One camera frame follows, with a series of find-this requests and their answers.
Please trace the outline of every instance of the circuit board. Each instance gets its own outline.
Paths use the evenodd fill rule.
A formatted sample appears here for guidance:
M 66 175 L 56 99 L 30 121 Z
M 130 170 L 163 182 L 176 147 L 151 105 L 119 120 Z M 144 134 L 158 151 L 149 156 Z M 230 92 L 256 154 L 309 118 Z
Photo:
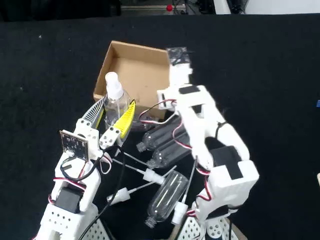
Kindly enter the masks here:
M 64 152 L 69 150 L 74 153 L 75 157 L 89 161 L 88 141 L 84 137 L 77 136 L 66 130 L 60 131 L 60 136 Z

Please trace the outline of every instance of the plastic bottle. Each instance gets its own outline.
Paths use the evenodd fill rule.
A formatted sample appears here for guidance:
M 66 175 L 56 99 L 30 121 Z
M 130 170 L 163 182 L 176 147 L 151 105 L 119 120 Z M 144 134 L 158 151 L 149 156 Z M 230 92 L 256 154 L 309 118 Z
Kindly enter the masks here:
M 128 93 L 122 88 L 118 74 L 111 71 L 105 75 L 106 97 L 104 100 L 105 128 L 113 126 L 130 104 Z
M 184 132 L 180 136 L 176 137 L 176 139 L 184 144 L 189 144 L 190 141 L 187 132 Z M 172 139 L 154 150 L 152 158 L 147 161 L 146 164 L 150 169 L 166 168 L 172 164 L 175 164 L 189 153 L 191 153 L 189 149 L 178 145 L 175 140 Z
M 179 126 L 181 119 L 175 117 L 172 121 L 164 125 L 159 125 L 150 131 L 147 131 L 143 137 L 142 142 L 136 145 L 138 151 L 141 153 L 145 150 L 153 151 L 161 145 L 172 140 L 173 130 Z M 183 126 L 175 131 L 175 136 L 178 137 L 182 133 L 185 133 L 186 130 Z
M 177 171 L 172 171 L 154 195 L 148 206 L 145 224 L 153 228 L 166 220 L 175 208 L 177 201 L 187 188 L 188 179 Z

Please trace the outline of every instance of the black table surface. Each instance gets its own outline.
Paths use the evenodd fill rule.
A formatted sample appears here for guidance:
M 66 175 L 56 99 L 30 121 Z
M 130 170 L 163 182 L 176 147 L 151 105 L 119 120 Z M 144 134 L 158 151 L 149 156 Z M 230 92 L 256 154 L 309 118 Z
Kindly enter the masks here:
M 155 48 L 187 46 L 191 82 L 205 85 L 247 144 L 260 174 L 234 223 L 249 239 L 316 239 L 320 172 L 320 15 L 115 17 L 0 24 L 1 239 L 33 237 L 62 153 L 58 130 L 72 131 L 93 103 L 111 40 Z M 126 151 L 139 155 L 131 134 Z M 127 160 L 132 165 L 141 165 Z M 177 168 L 190 174 L 192 159 Z M 120 166 L 102 178 L 99 209 Z M 126 169 L 123 187 L 143 184 Z M 196 175 L 187 202 L 203 187 Z M 150 186 L 102 217 L 119 240 L 169 236 L 150 230 Z

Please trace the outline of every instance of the cardboard box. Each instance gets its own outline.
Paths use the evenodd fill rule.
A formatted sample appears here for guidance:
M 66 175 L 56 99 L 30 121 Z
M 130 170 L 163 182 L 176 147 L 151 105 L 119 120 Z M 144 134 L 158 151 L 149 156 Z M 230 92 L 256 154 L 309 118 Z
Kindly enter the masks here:
M 105 75 L 116 72 L 122 87 L 135 99 L 136 112 L 141 113 L 158 102 L 157 90 L 169 86 L 169 58 L 166 50 L 112 41 L 103 61 L 93 98 L 106 94 Z M 150 114 L 163 118 L 164 110 L 152 109 Z

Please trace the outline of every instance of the white spray cap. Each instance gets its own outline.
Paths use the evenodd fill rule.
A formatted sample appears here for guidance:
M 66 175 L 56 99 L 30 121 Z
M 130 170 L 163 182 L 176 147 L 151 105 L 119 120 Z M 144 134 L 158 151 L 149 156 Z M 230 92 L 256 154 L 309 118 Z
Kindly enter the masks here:
M 106 200 L 109 202 L 111 200 L 113 195 L 110 195 L 106 198 Z M 126 187 L 121 188 L 120 190 L 118 190 L 118 192 L 116 193 L 111 205 L 119 203 L 119 202 L 124 202 L 130 199 L 130 194 L 129 191 Z
M 173 223 L 174 225 L 180 225 L 187 210 L 188 205 L 178 201 L 174 207 L 174 214 L 171 223 Z
M 155 182 L 161 185 L 165 181 L 165 178 L 155 173 L 155 171 L 147 168 L 143 174 L 143 180 L 146 180 L 148 182 Z
M 118 79 L 118 74 L 110 71 L 105 75 L 106 92 L 109 99 L 118 100 L 124 94 L 124 89 Z

